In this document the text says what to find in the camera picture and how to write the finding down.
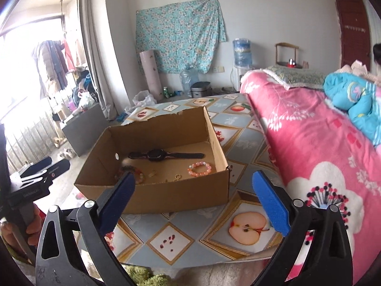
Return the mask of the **person's left hand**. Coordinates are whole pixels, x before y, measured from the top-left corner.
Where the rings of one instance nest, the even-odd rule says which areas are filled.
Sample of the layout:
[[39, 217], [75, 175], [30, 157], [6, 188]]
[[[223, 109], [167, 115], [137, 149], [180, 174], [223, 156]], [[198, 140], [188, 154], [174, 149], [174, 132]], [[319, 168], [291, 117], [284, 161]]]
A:
[[[38, 206], [34, 204], [34, 219], [26, 228], [26, 233], [28, 234], [27, 242], [30, 246], [36, 247], [39, 242], [39, 236], [42, 230], [42, 218], [40, 213], [41, 211]], [[13, 226], [14, 225], [12, 223], [8, 223], [7, 221], [5, 223], [1, 223], [2, 239], [16, 254], [25, 258], [25, 251], [19, 245], [14, 236]]]

